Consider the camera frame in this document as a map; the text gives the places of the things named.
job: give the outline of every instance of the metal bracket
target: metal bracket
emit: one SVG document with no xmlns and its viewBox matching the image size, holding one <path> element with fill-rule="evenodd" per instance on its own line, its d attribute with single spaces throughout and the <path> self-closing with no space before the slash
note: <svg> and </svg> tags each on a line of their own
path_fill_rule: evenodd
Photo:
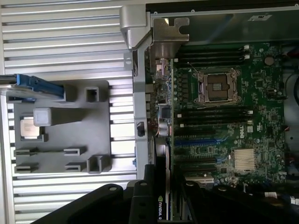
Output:
<svg viewBox="0 0 299 224">
<path fill-rule="evenodd" d="M 120 9 L 121 33 L 129 49 L 137 49 L 150 33 L 150 13 L 143 5 L 125 5 Z"/>
<path fill-rule="evenodd" d="M 189 18 L 174 19 L 174 26 L 169 26 L 167 18 L 153 20 L 153 41 L 151 50 L 155 58 L 174 58 L 182 43 L 189 41 L 189 34 L 181 34 L 181 26 L 188 26 Z"/>
</svg>

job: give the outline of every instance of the connector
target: connector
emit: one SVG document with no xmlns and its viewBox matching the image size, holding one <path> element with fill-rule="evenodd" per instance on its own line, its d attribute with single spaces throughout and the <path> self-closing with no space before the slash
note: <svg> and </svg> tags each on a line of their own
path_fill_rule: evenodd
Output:
<svg viewBox="0 0 299 224">
<path fill-rule="evenodd" d="M 194 181 L 202 184 L 214 183 L 214 178 L 211 175 L 197 176 L 197 177 L 186 177 L 186 181 Z"/>
</svg>

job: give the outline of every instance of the chip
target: chip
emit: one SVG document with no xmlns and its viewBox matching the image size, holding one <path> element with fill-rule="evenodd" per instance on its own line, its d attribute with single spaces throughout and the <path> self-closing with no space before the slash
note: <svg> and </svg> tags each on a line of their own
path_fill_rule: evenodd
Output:
<svg viewBox="0 0 299 224">
<path fill-rule="evenodd" d="M 257 88 L 262 88 L 263 87 L 263 82 L 262 81 L 256 81 L 256 87 Z"/>
<path fill-rule="evenodd" d="M 277 119 L 278 119 L 277 115 L 272 115 L 271 116 L 271 120 L 277 120 Z"/>
<path fill-rule="evenodd" d="M 274 144 L 274 142 L 268 142 L 268 147 L 269 148 L 274 148 L 275 147 L 275 144 Z"/>
<path fill-rule="evenodd" d="M 226 168 L 221 168 L 221 173 L 222 174 L 226 174 L 227 173 L 227 169 Z"/>
</svg>

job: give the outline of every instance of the aluminum heat fins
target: aluminum heat fins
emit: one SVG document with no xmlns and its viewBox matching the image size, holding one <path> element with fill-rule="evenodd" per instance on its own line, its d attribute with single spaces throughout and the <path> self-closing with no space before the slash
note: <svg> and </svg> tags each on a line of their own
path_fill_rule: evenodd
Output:
<svg viewBox="0 0 299 224">
<path fill-rule="evenodd" d="M 254 148 L 235 150 L 235 169 L 249 171 L 256 169 L 256 150 Z"/>
</svg>

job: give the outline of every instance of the wire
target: wire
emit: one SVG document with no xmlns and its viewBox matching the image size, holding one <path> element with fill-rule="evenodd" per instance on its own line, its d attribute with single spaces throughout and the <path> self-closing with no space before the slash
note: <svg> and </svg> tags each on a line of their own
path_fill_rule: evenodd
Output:
<svg viewBox="0 0 299 224">
<path fill-rule="evenodd" d="M 293 77 L 294 75 L 297 75 L 298 73 L 294 72 L 292 74 L 290 74 L 288 76 L 288 78 L 286 78 L 285 80 L 285 97 L 288 98 L 288 92 L 287 92 L 287 84 L 288 84 L 288 81 L 290 80 L 291 77 Z"/>
<path fill-rule="evenodd" d="M 294 91 L 293 91 L 295 101 L 296 101 L 297 105 L 299 106 L 298 87 L 299 87 L 299 76 L 296 79 L 296 82 L 295 82 L 295 85 L 294 85 Z"/>
<path fill-rule="evenodd" d="M 158 130 L 157 130 L 157 133 L 155 134 L 155 136 L 158 136 L 159 131 L 160 131 L 160 113 L 159 113 L 159 107 L 157 109 L 157 120 L 158 120 Z"/>
<path fill-rule="evenodd" d="M 290 127 L 286 127 L 285 129 L 280 130 L 274 140 L 276 148 L 278 148 L 280 151 L 284 151 L 284 149 L 278 146 L 278 140 L 280 139 L 280 136 L 282 135 L 282 133 L 287 132 L 289 130 L 290 130 Z"/>
</svg>

